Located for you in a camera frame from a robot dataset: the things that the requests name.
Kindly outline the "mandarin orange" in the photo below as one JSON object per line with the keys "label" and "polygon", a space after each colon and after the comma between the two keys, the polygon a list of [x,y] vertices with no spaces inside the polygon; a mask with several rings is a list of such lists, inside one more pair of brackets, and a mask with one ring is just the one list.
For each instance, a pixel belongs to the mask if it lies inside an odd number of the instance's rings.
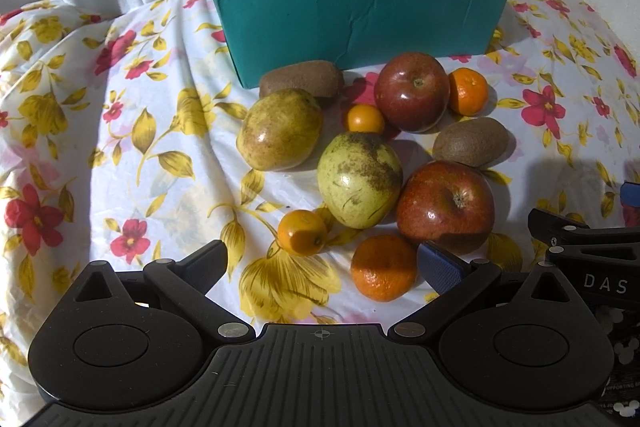
{"label": "mandarin orange", "polygon": [[368,237],[355,249],[350,276],[360,294],[378,303],[389,303],[416,283],[416,247],[399,235]]}
{"label": "mandarin orange", "polygon": [[462,116],[476,116],[483,112],[489,98],[486,78],[474,69],[461,67],[448,75],[449,107]]}

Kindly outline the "red apple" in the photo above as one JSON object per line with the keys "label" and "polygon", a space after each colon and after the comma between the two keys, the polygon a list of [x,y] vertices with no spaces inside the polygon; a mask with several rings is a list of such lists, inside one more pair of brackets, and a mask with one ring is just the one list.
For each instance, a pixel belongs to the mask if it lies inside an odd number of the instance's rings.
{"label": "red apple", "polygon": [[446,112],[450,84],[445,69],[435,57],[422,52],[395,56],[378,74],[375,104],[396,128],[424,132]]}
{"label": "red apple", "polygon": [[494,195],[476,170],[433,160],[410,176],[395,216],[400,234],[409,241],[466,255],[480,248],[494,227]]}

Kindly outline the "brown kiwi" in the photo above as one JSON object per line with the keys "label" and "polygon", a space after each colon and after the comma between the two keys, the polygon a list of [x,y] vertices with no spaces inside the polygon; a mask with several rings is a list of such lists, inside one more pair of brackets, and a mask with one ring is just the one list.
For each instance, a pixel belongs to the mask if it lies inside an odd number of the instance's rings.
{"label": "brown kiwi", "polygon": [[259,81],[259,96],[284,89],[302,89],[315,98],[332,100],[344,87],[343,73],[328,61],[306,61],[266,72]]}
{"label": "brown kiwi", "polygon": [[478,168],[506,153],[509,142],[509,131],[494,118],[458,121],[439,132],[432,157]]}

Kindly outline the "small orange fruit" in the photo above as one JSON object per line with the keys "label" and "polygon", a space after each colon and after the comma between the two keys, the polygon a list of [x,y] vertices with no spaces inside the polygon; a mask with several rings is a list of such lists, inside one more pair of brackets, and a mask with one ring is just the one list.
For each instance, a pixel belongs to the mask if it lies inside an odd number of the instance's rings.
{"label": "small orange fruit", "polygon": [[310,257],[319,254],[328,230],[322,218],[310,210],[292,210],[278,225],[278,242],[289,254]]}
{"label": "small orange fruit", "polygon": [[385,127],[385,118],[374,105],[356,104],[346,114],[346,129],[350,132],[383,134]]}

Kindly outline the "green pear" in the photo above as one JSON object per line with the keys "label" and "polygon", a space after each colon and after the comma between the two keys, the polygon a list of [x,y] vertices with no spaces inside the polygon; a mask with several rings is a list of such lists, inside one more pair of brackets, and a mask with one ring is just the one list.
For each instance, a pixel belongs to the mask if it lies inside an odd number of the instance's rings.
{"label": "green pear", "polygon": [[332,216],[347,228],[363,230],[380,223],[394,208],[404,170],[379,135],[347,131],[324,149],[317,180]]}
{"label": "green pear", "polygon": [[303,89],[284,89],[260,98],[248,110],[236,147],[255,170],[288,170],[311,155],[322,127],[316,99]]}

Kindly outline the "floral bed sheet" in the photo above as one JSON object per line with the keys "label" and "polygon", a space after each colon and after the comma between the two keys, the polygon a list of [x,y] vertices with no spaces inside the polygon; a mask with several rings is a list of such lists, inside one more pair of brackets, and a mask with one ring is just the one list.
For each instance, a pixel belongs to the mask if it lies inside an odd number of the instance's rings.
{"label": "floral bed sheet", "polygon": [[[497,221],[483,254],[513,270],[542,255],[526,217],[623,221],[639,176],[639,50],[582,0],[509,0],[484,55],[457,55],[513,136],[484,170]],[[435,296],[379,305],[352,285],[360,234],[334,221],[326,250],[280,251],[280,219],[322,210],[313,162],[259,172],[236,149],[256,101],[230,63],[213,0],[156,0],[108,18],[61,0],[1,17],[1,421],[41,407],[27,367],[37,329],[92,260],[134,270],[229,244],[212,298],[254,326],[392,324]]]}

